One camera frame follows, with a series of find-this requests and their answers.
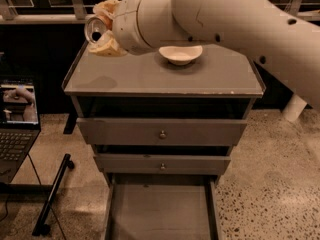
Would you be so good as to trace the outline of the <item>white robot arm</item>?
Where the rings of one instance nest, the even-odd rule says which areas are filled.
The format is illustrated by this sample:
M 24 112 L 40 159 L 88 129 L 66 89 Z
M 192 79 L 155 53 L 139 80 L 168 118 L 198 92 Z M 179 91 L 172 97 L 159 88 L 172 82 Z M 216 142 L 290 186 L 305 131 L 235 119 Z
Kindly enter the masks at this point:
M 106 0 L 93 12 L 106 49 L 140 55 L 219 45 L 251 58 L 320 109 L 320 29 L 268 0 Z

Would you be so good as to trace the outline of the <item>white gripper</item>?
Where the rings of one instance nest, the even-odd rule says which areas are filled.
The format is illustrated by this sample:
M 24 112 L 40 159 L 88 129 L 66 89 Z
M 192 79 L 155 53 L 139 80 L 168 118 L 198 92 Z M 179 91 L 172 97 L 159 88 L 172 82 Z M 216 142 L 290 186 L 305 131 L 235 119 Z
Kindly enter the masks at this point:
M 93 7 L 93 13 L 113 20 L 112 31 L 105 32 L 89 52 L 104 57 L 128 53 L 142 55 L 154 49 L 143 39 L 138 27 L 138 9 L 142 0 L 105 0 Z

